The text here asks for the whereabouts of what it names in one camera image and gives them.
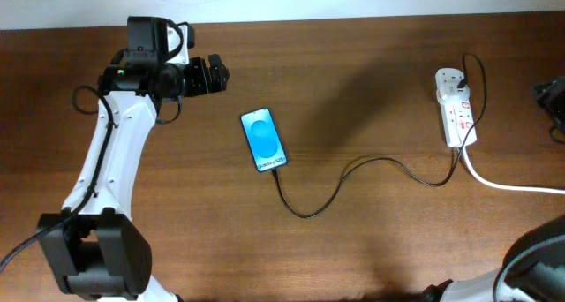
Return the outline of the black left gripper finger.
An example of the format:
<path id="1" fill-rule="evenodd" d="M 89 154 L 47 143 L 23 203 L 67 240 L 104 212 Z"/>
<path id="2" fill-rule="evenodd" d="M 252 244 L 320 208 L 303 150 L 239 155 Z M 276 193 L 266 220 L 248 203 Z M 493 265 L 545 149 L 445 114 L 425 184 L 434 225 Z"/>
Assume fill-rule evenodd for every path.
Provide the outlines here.
<path id="1" fill-rule="evenodd" d="M 227 89 L 228 73 L 225 70 L 211 70 L 211 92 L 217 93 Z"/>
<path id="2" fill-rule="evenodd" d="M 218 54 L 209 55 L 208 61 L 210 63 L 210 74 L 213 79 L 228 79 L 230 77 L 229 69 Z"/>

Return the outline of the blue Galaxy smartphone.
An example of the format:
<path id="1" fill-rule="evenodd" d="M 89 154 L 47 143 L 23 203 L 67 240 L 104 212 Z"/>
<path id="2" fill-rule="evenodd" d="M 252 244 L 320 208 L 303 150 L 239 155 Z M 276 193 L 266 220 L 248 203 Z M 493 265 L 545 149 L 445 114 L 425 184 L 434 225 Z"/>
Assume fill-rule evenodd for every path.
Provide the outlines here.
<path id="1" fill-rule="evenodd" d="M 240 117 L 240 121 L 258 172 L 274 170 L 288 163 L 269 109 L 247 112 Z"/>

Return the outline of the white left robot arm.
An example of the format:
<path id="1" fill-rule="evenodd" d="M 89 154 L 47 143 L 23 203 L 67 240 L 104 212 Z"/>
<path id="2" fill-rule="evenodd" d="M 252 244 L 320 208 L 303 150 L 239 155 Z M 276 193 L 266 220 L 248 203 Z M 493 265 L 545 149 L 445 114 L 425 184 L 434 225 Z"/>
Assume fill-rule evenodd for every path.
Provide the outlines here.
<path id="1" fill-rule="evenodd" d="M 150 244 L 132 223 L 132 190 L 149 133 L 162 124 L 163 102 L 226 89 L 217 54 L 190 57 L 193 27 L 130 17 L 127 45 L 111 59 L 92 93 L 94 137 L 79 179 L 58 213 L 38 222 L 39 243 L 64 294 L 85 301 L 178 301 L 152 271 Z"/>

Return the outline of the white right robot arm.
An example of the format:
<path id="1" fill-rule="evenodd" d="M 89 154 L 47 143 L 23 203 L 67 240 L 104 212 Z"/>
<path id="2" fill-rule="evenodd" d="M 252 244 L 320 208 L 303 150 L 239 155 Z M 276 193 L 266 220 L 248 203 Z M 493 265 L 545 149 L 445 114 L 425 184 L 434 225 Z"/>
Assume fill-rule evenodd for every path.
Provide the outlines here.
<path id="1" fill-rule="evenodd" d="M 564 194 L 562 189 L 502 185 L 481 177 L 467 152 L 467 147 L 477 140 L 467 78 L 457 69 L 445 68 L 437 71 L 435 82 L 447 146 L 461 153 L 465 167 L 475 179 L 505 191 Z M 414 300 L 563 301 L 564 217 L 522 235 L 508 250 L 500 268 L 471 280 L 430 285 Z"/>

